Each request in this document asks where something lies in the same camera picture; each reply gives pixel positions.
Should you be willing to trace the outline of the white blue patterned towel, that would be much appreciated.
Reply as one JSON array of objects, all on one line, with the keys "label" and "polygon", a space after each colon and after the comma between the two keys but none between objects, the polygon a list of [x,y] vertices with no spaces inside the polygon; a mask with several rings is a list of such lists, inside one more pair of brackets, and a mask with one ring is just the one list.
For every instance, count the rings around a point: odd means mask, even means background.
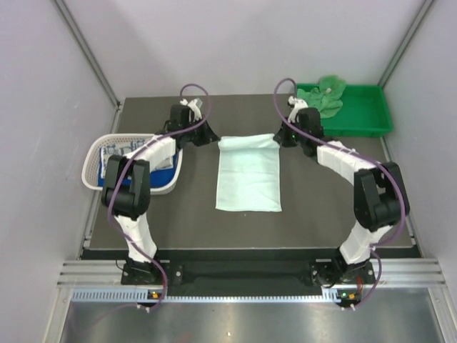
[{"label": "white blue patterned towel", "polygon": [[147,142],[146,139],[131,139],[128,141],[120,141],[107,144],[100,148],[100,164],[99,164],[99,178],[104,179],[106,173],[106,165],[108,159],[112,155],[124,155],[129,154],[139,147],[143,146]]}]

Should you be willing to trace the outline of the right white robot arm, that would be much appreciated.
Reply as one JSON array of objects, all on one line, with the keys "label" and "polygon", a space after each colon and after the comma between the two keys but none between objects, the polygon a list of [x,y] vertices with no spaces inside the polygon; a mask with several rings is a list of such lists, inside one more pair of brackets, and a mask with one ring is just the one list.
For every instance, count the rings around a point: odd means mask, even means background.
[{"label": "right white robot arm", "polygon": [[399,165],[362,157],[325,136],[317,109],[290,104],[291,110],[274,139],[282,147],[302,148],[317,164],[329,168],[353,187],[356,222],[338,247],[328,272],[317,274],[326,287],[348,283],[364,268],[383,236],[410,211]]}]

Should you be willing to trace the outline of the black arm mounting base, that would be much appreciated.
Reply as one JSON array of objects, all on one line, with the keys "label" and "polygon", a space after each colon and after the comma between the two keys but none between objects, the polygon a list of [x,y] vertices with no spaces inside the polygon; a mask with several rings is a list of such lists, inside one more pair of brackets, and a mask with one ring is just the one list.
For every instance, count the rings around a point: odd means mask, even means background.
[{"label": "black arm mounting base", "polygon": [[[321,293],[326,286],[316,275],[329,271],[335,254],[335,248],[161,249],[156,261],[166,273],[168,295],[298,296]],[[162,285],[132,284],[124,267],[122,285]],[[333,286],[358,290],[374,281],[373,266],[368,262],[352,279]]]}]

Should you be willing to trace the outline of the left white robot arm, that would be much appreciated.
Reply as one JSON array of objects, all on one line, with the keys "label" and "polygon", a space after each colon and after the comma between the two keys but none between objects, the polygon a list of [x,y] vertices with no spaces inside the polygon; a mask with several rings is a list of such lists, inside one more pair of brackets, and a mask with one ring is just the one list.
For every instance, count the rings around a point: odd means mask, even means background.
[{"label": "left white robot arm", "polygon": [[110,156],[106,164],[101,203],[108,219],[128,244],[124,274],[132,284],[165,284],[164,268],[147,220],[151,202],[151,173],[166,159],[173,159],[191,143],[203,146],[219,140],[201,113],[199,98],[171,107],[164,128],[129,154]]}]

